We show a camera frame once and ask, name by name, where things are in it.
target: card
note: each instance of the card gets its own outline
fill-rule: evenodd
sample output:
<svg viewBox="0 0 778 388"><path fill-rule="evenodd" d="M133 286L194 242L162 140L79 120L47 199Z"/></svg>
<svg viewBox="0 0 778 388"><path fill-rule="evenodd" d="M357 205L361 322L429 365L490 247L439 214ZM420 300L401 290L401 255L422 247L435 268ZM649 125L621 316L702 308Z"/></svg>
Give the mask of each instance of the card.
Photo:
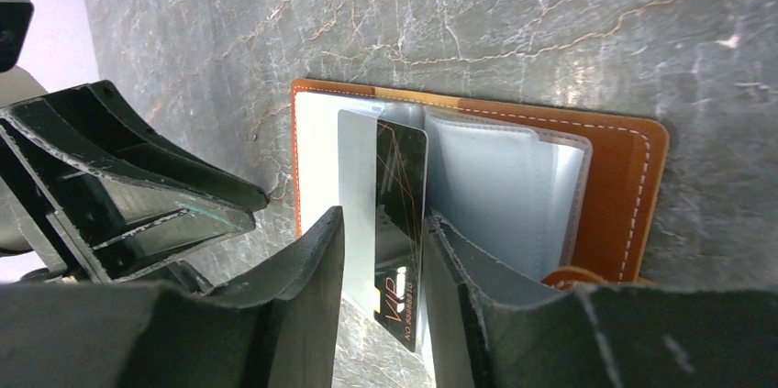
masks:
<svg viewBox="0 0 778 388"><path fill-rule="evenodd" d="M375 130L375 320L416 349L427 178L424 130L378 119Z"/></svg>

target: marble surface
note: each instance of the marble surface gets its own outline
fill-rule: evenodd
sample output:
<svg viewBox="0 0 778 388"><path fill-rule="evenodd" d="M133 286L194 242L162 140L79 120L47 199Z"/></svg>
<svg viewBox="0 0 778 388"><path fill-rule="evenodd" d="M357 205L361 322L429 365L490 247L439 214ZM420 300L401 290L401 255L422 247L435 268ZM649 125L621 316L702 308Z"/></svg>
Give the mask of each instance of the marble surface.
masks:
<svg viewBox="0 0 778 388"><path fill-rule="evenodd" d="M716 287L778 283L775 3L86 0L101 75L273 198L261 230L196 255L215 281L293 238L288 87L312 77L658 118L672 149L642 274ZM431 383L348 306L341 326L336 386Z"/></svg>

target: brown leather tab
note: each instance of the brown leather tab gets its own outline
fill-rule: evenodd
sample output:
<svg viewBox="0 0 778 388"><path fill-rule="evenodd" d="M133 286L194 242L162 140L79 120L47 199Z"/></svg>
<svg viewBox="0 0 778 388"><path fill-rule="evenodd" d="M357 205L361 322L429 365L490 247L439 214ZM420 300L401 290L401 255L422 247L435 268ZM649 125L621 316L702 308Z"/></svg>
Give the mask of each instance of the brown leather tab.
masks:
<svg viewBox="0 0 778 388"><path fill-rule="evenodd" d="M541 282L555 289L568 290L578 283L602 284L607 283L607 280L586 269L565 266L549 273L549 276L543 278Z"/></svg>
<svg viewBox="0 0 778 388"><path fill-rule="evenodd" d="M669 143L667 131L658 122L350 83L293 82L292 96L304 90L417 102L586 137L592 142L594 154L572 266L592 271L609 282L633 282L638 278ZM292 158L295 192L299 193L294 104L293 99Z"/></svg>

